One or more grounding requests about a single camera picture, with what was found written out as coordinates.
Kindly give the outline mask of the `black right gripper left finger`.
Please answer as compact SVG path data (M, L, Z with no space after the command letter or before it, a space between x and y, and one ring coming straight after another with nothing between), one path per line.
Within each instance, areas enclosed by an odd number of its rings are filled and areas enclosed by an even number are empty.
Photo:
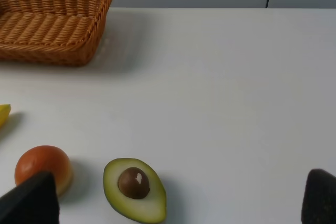
M59 223L52 173L39 172L1 196L1 223Z

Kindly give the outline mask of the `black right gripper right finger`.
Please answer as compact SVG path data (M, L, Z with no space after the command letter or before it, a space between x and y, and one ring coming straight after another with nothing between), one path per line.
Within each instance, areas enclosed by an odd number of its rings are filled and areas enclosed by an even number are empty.
M323 169L312 169L308 174L301 222L335 223L335 176Z

